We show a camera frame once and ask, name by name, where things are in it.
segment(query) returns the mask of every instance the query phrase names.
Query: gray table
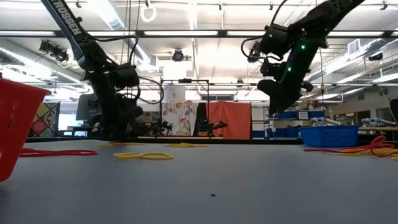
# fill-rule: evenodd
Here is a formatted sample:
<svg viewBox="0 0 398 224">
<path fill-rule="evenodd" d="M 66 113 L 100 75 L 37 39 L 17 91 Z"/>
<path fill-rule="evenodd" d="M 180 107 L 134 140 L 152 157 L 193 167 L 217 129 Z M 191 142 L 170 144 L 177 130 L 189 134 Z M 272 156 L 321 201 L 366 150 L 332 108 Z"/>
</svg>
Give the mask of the gray table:
<svg viewBox="0 0 398 224">
<path fill-rule="evenodd" d="M 20 158 L 0 183 L 0 223 L 396 223 L 398 162 L 303 152 L 302 146 L 101 141 L 27 144 L 94 149 L 98 156 Z M 171 161 L 115 160 L 168 152 Z"/>
</svg>

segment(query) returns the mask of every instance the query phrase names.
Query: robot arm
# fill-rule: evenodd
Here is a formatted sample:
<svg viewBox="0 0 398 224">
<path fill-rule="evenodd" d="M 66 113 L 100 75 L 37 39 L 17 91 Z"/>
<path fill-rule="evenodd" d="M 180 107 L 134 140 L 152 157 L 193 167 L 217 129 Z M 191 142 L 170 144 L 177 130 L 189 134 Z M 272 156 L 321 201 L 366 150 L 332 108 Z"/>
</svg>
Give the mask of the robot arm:
<svg viewBox="0 0 398 224">
<path fill-rule="evenodd" d="M 139 77 L 130 63 L 118 65 L 112 61 L 95 39 L 80 25 L 65 0 L 41 0 L 55 22 L 69 40 L 79 66 L 85 70 L 83 80 L 88 80 L 98 99 L 103 114 L 107 137 L 121 140 L 127 123 L 142 114 L 135 100 L 116 93 L 115 87 L 138 86 Z"/>
<path fill-rule="evenodd" d="M 326 37 L 329 32 L 362 2 L 364 0 L 328 0 L 288 27 L 277 24 L 266 26 L 266 33 L 260 42 L 254 44 L 248 60 L 255 62 L 261 58 L 260 54 L 266 55 L 261 73 L 274 77 L 276 82 L 262 80 L 257 87 L 270 96 L 270 114 L 283 113 L 301 97 L 301 87 L 308 86 L 308 83 L 303 83 L 304 76 L 318 48 L 328 47 Z M 269 54 L 282 60 L 288 51 L 286 62 L 269 63 Z"/>
</svg>

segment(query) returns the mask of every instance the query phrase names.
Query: white cylinder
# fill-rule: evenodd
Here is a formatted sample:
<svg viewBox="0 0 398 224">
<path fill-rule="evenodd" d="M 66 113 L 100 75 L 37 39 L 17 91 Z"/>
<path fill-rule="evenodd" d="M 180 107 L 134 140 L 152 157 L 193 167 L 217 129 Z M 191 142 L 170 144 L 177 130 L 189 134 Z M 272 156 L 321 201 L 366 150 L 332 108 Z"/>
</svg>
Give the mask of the white cylinder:
<svg viewBox="0 0 398 224">
<path fill-rule="evenodd" d="M 164 103 L 184 102 L 185 101 L 185 86 L 169 85 L 164 90 Z"/>
</svg>

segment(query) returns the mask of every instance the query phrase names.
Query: red basket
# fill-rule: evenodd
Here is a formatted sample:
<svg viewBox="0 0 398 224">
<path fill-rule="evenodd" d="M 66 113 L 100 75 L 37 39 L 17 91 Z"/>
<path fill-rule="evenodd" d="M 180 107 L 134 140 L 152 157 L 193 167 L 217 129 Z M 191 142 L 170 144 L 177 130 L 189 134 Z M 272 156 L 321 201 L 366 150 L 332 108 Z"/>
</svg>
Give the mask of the red basket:
<svg viewBox="0 0 398 224">
<path fill-rule="evenodd" d="M 0 78 L 0 182 L 18 160 L 44 96 L 51 92 Z"/>
</svg>

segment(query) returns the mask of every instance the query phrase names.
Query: orange curtain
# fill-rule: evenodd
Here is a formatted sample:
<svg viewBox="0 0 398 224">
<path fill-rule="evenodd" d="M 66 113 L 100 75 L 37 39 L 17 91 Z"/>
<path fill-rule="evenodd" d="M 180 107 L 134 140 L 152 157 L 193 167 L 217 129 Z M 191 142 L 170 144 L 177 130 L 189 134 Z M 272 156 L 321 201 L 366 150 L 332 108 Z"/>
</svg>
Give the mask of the orange curtain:
<svg viewBox="0 0 398 224">
<path fill-rule="evenodd" d="M 214 130 L 214 135 L 222 134 L 224 139 L 250 139 L 251 104 L 219 101 L 210 103 L 211 123 L 222 121 L 228 126 Z"/>
</svg>

